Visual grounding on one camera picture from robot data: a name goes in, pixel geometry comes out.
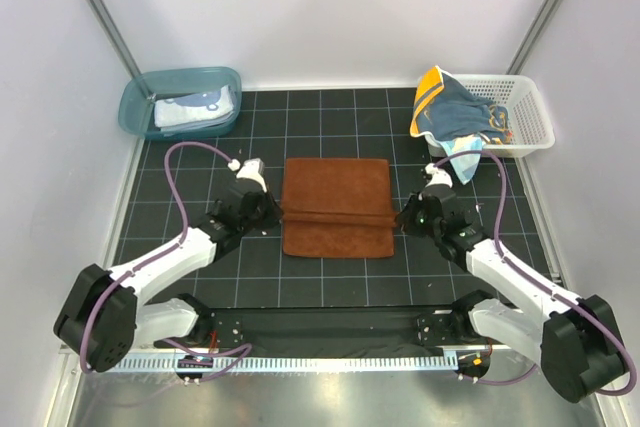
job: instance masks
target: brown towel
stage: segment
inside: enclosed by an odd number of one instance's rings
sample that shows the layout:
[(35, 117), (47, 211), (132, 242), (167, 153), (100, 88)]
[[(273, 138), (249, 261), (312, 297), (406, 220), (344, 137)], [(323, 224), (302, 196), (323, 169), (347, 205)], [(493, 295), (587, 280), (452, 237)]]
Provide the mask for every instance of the brown towel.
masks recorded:
[(393, 255), (395, 212), (386, 160), (287, 159), (281, 206), (285, 254)]

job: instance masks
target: white wall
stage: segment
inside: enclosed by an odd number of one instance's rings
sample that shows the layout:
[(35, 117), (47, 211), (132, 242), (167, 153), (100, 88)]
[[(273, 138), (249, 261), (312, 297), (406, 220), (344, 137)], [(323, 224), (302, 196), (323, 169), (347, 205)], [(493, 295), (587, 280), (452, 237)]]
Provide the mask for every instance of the white wall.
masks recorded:
[(563, 270), (611, 303), (638, 363), (639, 35), (640, 0), (564, 0), (523, 72), (553, 118), (556, 145), (529, 164)]
[(77, 273), (104, 255), (133, 140), (128, 78), (84, 0), (0, 0), (0, 424), (42, 425)]
[(143, 71), (227, 65), (251, 87), (503, 73), (542, 1), (105, 0)]

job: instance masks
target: folded towel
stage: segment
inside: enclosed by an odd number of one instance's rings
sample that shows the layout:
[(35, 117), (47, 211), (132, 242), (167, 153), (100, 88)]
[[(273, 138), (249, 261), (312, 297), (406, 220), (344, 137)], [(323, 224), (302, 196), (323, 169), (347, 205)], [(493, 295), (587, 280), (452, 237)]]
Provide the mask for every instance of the folded towel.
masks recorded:
[(194, 130), (225, 122), (232, 114), (234, 97), (228, 85), (213, 92), (158, 100), (156, 127), (162, 131)]
[[(482, 149), (485, 143), (508, 144), (512, 138), (507, 109), (473, 95), (438, 66), (420, 81), (409, 128), (412, 137), (427, 132), (447, 155)], [(460, 182), (466, 184), (471, 180), (479, 161), (479, 155), (451, 161)]]

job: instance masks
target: blue laundry basket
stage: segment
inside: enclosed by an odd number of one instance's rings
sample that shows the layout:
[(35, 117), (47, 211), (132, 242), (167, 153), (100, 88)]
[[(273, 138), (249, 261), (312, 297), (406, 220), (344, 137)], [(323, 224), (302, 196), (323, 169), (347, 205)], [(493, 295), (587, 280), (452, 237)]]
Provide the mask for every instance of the blue laundry basket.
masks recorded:
[[(211, 92), (229, 86), (234, 99), (231, 118), (224, 124), (185, 132), (161, 132), (155, 126), (153, 108), (156, 100), (170, 99), (199, 92)], [(238, 73), (228, 67), (159, 70), (139, 75), (124, 89), (120, 100), (118, 123), (130, 134), (147, 140), (197, 140), (226, 135), (233, 130), (240, 114), (242, 84)]]

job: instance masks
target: white plastic basket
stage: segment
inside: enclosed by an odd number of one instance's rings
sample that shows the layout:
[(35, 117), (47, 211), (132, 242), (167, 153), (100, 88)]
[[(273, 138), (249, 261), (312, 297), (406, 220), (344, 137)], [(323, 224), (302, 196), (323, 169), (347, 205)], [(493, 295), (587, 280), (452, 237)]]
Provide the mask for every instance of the white plastic basket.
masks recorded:
[[(502, 105), (509, 114), (513, 132), (508, 145), (486, 144), (484, 150), (498, 157), (524, 157), (535, 150), (548, 149), (556, 138), (551, 120), (536, 84), (523, 75), (454, 75), (472, 94), (486, 97)], [(429, 153), (444, 157), (444, 150), (430, 132), (424, 134)]]

